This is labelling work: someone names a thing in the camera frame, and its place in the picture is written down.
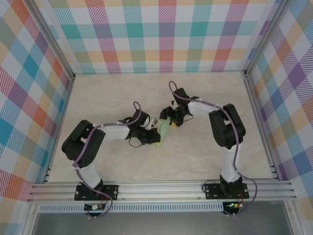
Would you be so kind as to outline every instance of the metal rail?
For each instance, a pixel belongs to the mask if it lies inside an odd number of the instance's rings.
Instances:
[[[65,105],[64,105],[64,109],[63,109],[63,112],[62,112],[60,124],[59,124],[59,127],[57,128],[57,132],[56,132],[56,135],[55,135],[55,138],[54,138],[53,147],[52,147],[51,153],[50,153],[49,158],[48,158],[48,164],[46,165],[46,168],[45,168],[46,174],[40,179],[41,182],[47,182],[48,181],[48,178],[49,178],[49,175],[50,175],[50,171],[51,171],[51,168],[52,168],[52,164],[53,164],[53,160],[54,160],[54,157],[55,157],[55,152],[57,151],[57,146],[59,144],[59,139],[60,139],[60,136],[61,136],[61,130],[62,130],[62,127],[63,127],[63,124],[64,124],[64,120],[65,120],[65,116],[66,116],[66,113],[67,113],[68,104],[69,104],[69,101],[70,101],[70,98],[71,98],[71,95],[72,95],[74,83],[75,83],[75,77],[74,77],[74,80],[72,80],[70,85],[69,85],[67,99],[66,99],[66,102],[65,102]]]
[[[251,107],[253,110],[255,121],[256,121],[258,129],[259,129],[259,133],[260,133],[261,140],[262,140],[262,143],[264,146],[264,150],[265,150],[265,153],[266,153],[267,158],[268,158],[269,166],[271,168],[271,171],[273,172],[273,168],[275,169],[274,166],[278,166],[278,164],[275,160],[274,153],[273,153],[269,138],[268,138],[267,133],[266,133],[266,129],[265,129],[265,126],[264,126],[264,123],[262,120],[262,115],[261,115],[260,110],[257,106],[256,97],[254,96],[254,93],[252,91],[250,81],[244,72],[242,72],[242,78],[244,81],[244,85],[246,87],[246,92],[248,94],[248,97],[249,97],[249,100],[251,103]],[[276,169],[275,169],[275,174],[276,174],[275,178],[282,180],[282,176],[281,176],[281,173],[279,172],[279,169],[278,169],[278,171],[276,171]]]
[[[23,2],[30,12],[31,16],[36,21],[40,31],[44,35],[46,41],[48,42],[58,61],[62,65],[64,71],[67,73],[68,77],[71,78],[71,80],[74,80],[74,71],[69,65],[64,53],[62,52],[57,40],[53,36],[53,33],[51,32],[49,25],[46,23],[44,17],[42,16],[38,6],[36,5],[36,3],[34,3],[33,0],[23,0]]]
[[[247,74],[251,74],[254,67],[259,62],[259,59],[261,58],[263,51],[265,50],[266,46],[268,45],[268,42],[272,39],[272,36],[274,35],[281,19],[283,18],[285,12],[289,8],[292,0],[282,0],[277,7],[277,10],[272,18],[272,20],[269,23],[268,28],[266,29],[263,38],[261,39],[261,42],[259,46],[257,47],[254,55],[252,56],[252,59],[246,69]]]
[[[118,200],[114,203],[147,203],[147,202],[227,202],[231,199],[206,200],[201,189],[205,181],[155,181],[155,182],[104,182],[119,185]],[[294,200],[296,194],[289,181],[277,179],[259,179],[257,201]],[[251,200],[255,186],[247,184]],[[79,203],[74,201],[77,183],[35,184],[28,201],[32,203]]]

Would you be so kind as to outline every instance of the gray floor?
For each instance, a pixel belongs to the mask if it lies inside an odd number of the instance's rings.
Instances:
[[[33,235],[291,235],[283,202],[255,202],[238,217],[221,212],[39,214]]]
[[[116,122],[134,114],[133,101],[151,117],[170,105],[168,82],[174,80],[189,96],[221,106],[235,105],[245,127],[240,171],[250,178],[270,178],[268,160],[252,108],[239,72],[220,73],[129,73],[79,75],[61,132],[49,181],[77,181],[71,162],[61,145],[83,119],[92,123]],[[105,181],[218,179],[222,151],[215,143],[208,120],[195,117],[182,127],[171,127],[161,148],[132,148],[128,141],[102,144],[95,159]]]

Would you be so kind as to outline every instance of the red wire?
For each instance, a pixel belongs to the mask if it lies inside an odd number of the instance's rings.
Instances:
[[[243,204],[244,196],[243,196],[242,192],[238,191],[238,193],[241,195],[241,204]]]
[[[107,194],[107,192],[104,192],[105,194]],[[106,201],[106,204],[108,203],[108,197],[106,197],[107,198],[107,201]]]

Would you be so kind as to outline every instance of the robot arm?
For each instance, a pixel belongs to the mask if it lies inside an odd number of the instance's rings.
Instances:
[[[103,125],[92,134],[82,158],[77,163],[77,170],[83,181],[91,188],[103,191],[102,179],[99,177],[93,164],[93,160],[103,141],[126,140],[135,137],[140,140],[142,145],[160,142],[160,135],[156,129],[156,119],[150,120],[150,116],[143,111],[141,111],[141,115],[135,123],[130,125],[118,125],[119,123],[130,123],[136,120],[138,115],[139,110],[136,110],[133,117],[120,120],[117,125]],[[85,145],[85,139],[87,139],[95,126],[97,126],[97,124],[83,120],[72,131],[62,145],[62,151],[69,160],[75,161],[78,158]]]
[[[183,88],[177,89],[174,93],[181,97],[189,98]],[[173,107],[163,109],[160,114],[160,119],[167,119],[167,117],[169,117],[171,121],[170,124],[176,127],[183,124],[183,120],[186,115],[202,116],[209,119],[214,139],[223,150],[223,167],[220,175],[221,190],[223,191],[225,197],[231,197],[232,195],[237,194],[238,191],[241,190],[243,183],[242,178],[238,175],[233,166],[236,150],[236,138],[231,124],[225,123],[228,121],[226,115],[218,108],[200,103],[197,101],[199,99],[197,96],[191,98],[195,101],[182,100],[176,96],[174,96],[174,99],[175,101],[172,101]],[[237,153],[237,159],[239,159],[241,143],[243,141],[243,136],[246,134],[246,129],[232,104],[227,104],[223,106],[223,108],[232,118],[238,132],[240,145]]]

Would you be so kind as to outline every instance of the black cable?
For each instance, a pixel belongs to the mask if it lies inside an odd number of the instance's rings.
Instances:
[[[183,122],[186,122],[186,121],[189,121],[189,120],[191,120],[191,119],[194,119],[195,117],[193,116],[193,115],[191,115],[191,114],[188,114],[188,116],[192,116],[192,118],[190,118],[190,119],[188,119],[188,120],[185,120],[185,121],[183,121]]]
[[[213,183],[215,183],[213,180],[207,180],[207,181],[205,181],[204,184],[202,185],[202,191],[203,191],[203,192],[205,192],[205,190],[203,189],[205,183],[206,183],[206,182],[209,182],[209,181],[212,181]]]
[[[133,146],[133,145],[131,145],[131,139],[132,139],[132,138],[130,138],[130,139],[129,139],[129,141],[128,141],[128,143],[129,143],[129,145],[130,145],[131,147],[134,147],[134,148],[139,148],[140,146],[142,146],[142,144],[141,144],[141,145],[139,145],[139,146]]]

